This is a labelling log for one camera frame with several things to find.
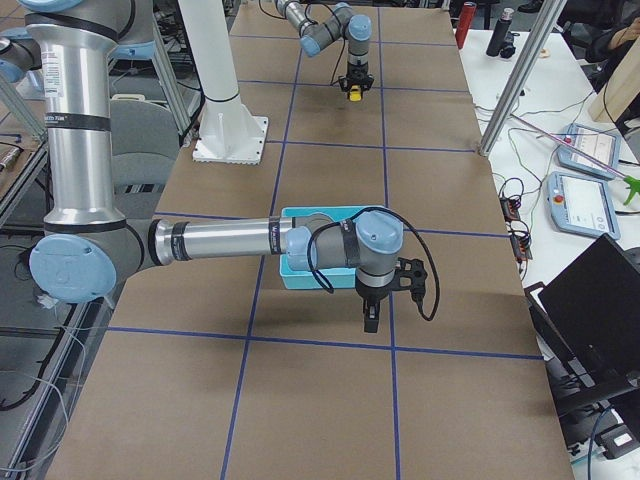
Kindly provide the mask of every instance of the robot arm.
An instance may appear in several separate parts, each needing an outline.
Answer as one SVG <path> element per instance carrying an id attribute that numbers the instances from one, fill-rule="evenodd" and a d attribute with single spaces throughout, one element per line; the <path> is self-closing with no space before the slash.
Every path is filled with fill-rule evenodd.
<path id="1" fill-rule="evenodd" d="M 368 60 L 371 19 L 356 14 L 347 3 L 340 2 L 333 8 L 331 17 L 319 24 L 309 18 L 309 6 L 303 7 L 296 0 L 276 1 L 278 12 L 298 31 L 300 44 L 309 57 L 317 55 L 336 40 L 349 41 L 347 74 L 339 77 L 338 83 L 349 100 L 360 101 L 374 80 L 369 74 Z"/>
<path id="2" fill-rule="evenodd" d="M 136 272 L 173 261 L 284 254 L 292 269 L 310 270 L 320 281 L 318 269 L 356 268 L 368 332 L 377 331 L 380 301 L 391 291 L 410 290 L 421 311 L 426 272 L 419 260 L 398 258 L 402 219 L 386 209 L 369 207 L 340 223 L 318 215 L 176 224 L 127 220 L 113 206 L 107 60 L 113 52 L 126 58 L 149 54 L 152 36 L 140 32 L 151 32 L 151 0 L 20 2 L 33 11 L 27 28 L 42 50 L 54 185 L 46 237 L 30 259 L 43 290 L 70 303 L 86 302 Z"/>
<path id="3" fill-rule="evenodd" d="M 22 80 L 42 67 L 40 47 L 24 28 L 0 33 L 0 75 L 9 83 Z"/>

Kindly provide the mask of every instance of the teal bin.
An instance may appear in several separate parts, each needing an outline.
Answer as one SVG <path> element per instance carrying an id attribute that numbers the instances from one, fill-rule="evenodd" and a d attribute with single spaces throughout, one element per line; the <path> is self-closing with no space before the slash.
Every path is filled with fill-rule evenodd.
<path id="1" fill-rule="evenodd" d="M 329 216 L 334 222 L 339 222 L 345 218 L 349 218 L 360 210 L 362 207 L 287 207 L 283 208 L 281 215 L 283 217 L 306 217 L 314 213 L 323 213 Z M 354 288 L 356 284 L 355 268 L 329 268 L 320 270 L 325 277 L 329 279 L 335 288 Z M 280 257 L 280 276 L 284 282 L 284 286 L 289 290 L 314 290 L 322 288 L 315 281 L 311 272 L 293 271 L 287 264 L 286 255 Z"/>

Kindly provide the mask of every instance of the green clip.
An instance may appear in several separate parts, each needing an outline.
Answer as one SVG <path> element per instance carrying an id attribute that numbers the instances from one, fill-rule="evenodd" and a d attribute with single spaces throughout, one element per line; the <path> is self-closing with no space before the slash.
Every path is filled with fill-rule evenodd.
<path id="1" fill-rule="evenodd" d="M 624 177 L 624 181 L 629 184 L 629 196 L 624 202 L 625 205 L 629 205 L 631 199 L 636 193 L 640 193 L 640 180 L 633 178 L 631 175 Z"/>

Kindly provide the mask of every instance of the light blue joint cap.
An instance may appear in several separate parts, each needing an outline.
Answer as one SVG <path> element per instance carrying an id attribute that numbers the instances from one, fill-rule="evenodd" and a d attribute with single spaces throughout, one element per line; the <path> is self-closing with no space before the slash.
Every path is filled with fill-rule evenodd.
<path id="1" fill-rule="evenodd" d="M 354 15 L 349 21 L 349 36 L 360 42 L 371 38 L 371 19 L 366 15 Z"/>
<path id="2" fill-rule="evenodd" d="M 33 40 L 26 27 L 8 28 L 0 32 L 0 37 L 7 37 L 9 40 Z"/>
<path id="3" fill-rule="evenodd" d="M 300 45 L 304 50 L 304 53 L 307 54 L 307 57 L 315 57 L 320 53 L 320 45 L 309 35 L 305 35 L 300 38 Z"/>
<path id="4" fill-rule="evenodd" d="M 116 60 L 151 60 L 156 53 L 155 42 L 118 45 L 111 55 Z"/>
<path id="5" fill-rule="evenodd" d="M 287 264 L 294 272 L 309 271 L 307 261 L 307 245 L 311 240 L 311 232 L 307 227 L 292 228 L 287 232 Z M 318 251 L 311 245 L 311 261 L 318 264 Z"/>
<path id="6" fill-rule="evenodd" d="M 7 82 L 16 83 L 25 77 L 26 72 L 23 72 L 20 67 L 11 62 L 0 60 L 0 75 L 2 75 Z"/>
<path id="7" fill-rule="evenodd" d="M 84 0 L 18 0 L 18 2 L 34 12 L 54 13 L 76 7 Z"/>
<path id="8" fill-rule="evenodd" d="M 40 288 L 68 303 L 89 302 L 116 285 L 116 269 L 108 255 L 77 235 L 43 238 L 31 252 L 29 266 Z"/>
<path id="9" fill-rule="evenodd" d="M 402 222 L 388 213 L 363 213 L 356 220 L 356 232 L 360 241 L 376 253 L 392 255 L 402 248 Z"/>

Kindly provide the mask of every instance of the black bottle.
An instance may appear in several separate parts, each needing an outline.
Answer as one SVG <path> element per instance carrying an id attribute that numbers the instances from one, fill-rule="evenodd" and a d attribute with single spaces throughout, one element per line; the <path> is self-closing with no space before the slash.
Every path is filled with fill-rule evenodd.
<path id="1" fill-rule="evenodd" d="M 491 41 L 487 47 L 487 55 L 490 57 L 497 57 L 500 53 L 502 42 L 504 42 L 504 39 L 507 36 L 512 18 L 513 8 L 505 8 L 502 11 L 502 16 L 496 22 L 496 26 L 493 29 L 493 35 L 491 35 Z"/>

